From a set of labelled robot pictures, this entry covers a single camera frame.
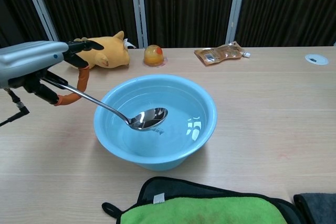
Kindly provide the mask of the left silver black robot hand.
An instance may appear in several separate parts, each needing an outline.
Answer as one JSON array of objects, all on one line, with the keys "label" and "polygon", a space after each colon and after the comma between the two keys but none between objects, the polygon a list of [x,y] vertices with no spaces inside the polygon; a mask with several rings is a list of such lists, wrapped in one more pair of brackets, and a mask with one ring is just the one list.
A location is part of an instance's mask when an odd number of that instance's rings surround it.
[{"label": "left silver black robot hand", "polygon": [[[23,87],[48,103],[59,106],[78,101],[87,88],[89,64],[78,53],[103,50],[104,46],[93,41],[31,41],[1,49],[1,88]],[[48,69],[61,62],[79,69],[76,88]]]}]

